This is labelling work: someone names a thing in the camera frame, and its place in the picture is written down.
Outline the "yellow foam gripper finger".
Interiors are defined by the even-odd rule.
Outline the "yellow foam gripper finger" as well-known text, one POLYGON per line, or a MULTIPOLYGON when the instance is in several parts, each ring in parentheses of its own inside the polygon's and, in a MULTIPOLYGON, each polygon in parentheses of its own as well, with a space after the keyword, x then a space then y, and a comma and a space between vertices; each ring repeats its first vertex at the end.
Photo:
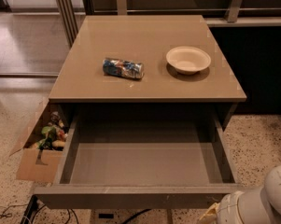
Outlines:
POLYGON ((206 212, 199 217, 197 224, 217 224, 218 219, 218 203, 213 203, 206 212))

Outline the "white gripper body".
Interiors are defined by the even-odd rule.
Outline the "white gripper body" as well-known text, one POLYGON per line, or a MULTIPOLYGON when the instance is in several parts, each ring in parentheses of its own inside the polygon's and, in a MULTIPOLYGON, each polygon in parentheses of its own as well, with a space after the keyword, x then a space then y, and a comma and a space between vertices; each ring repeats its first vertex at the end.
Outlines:
POLYGON ((218 224, 244 224, 238 207, 239 197, 242 194, 242 191, 236 191, 223 197, 217 211, 218 224))

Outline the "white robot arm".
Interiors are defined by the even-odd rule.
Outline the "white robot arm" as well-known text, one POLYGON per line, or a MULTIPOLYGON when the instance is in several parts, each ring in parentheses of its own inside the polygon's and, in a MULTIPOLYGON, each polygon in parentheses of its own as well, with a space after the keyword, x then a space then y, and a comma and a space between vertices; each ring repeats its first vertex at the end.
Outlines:
POLYGON ((265 176, 262 186, 212 204, 197 224, 281 224, 281 165, 265 176))

